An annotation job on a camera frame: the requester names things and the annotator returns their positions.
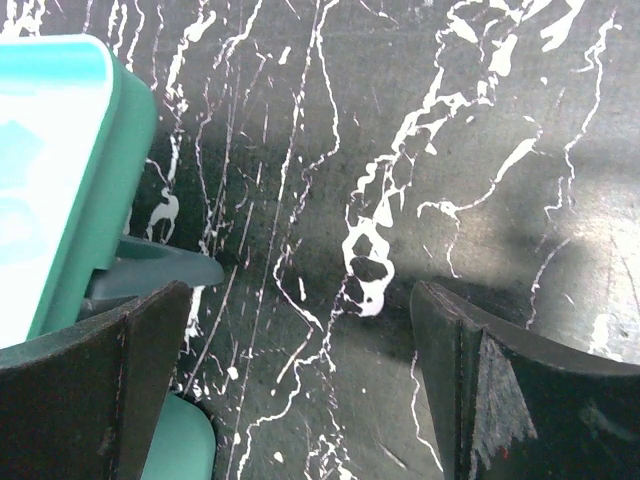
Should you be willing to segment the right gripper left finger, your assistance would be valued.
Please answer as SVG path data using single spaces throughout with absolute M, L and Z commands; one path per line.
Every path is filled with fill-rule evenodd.
M 140 478 L 189 310 L 172 282 L 2 349 L 2 478 Z

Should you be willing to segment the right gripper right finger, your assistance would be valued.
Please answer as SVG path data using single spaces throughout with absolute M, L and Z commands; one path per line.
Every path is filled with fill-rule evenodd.
M 635 479 L 639 369 L 496 317 L 434 282 L 410 314 L 448 479 Z

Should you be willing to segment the green medicine kit box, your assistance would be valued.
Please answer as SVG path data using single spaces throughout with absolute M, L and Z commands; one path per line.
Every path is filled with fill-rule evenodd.
M 97 38 L 2 39 L 1 351 L 82 321 L 156 122 L 149 87 Z M 138 479 L 208 479 L 215 450 L 207 416 L 168 388 Z

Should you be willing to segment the dark teal divider tray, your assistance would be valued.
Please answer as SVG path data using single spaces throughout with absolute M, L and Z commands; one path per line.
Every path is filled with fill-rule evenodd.
M 215 286 L 223 279 L 222 266 L 214 258 L 124 235 L 112 265 L 93 271 L 78 318 L 108 311 L 173 281 L 194 288 Z

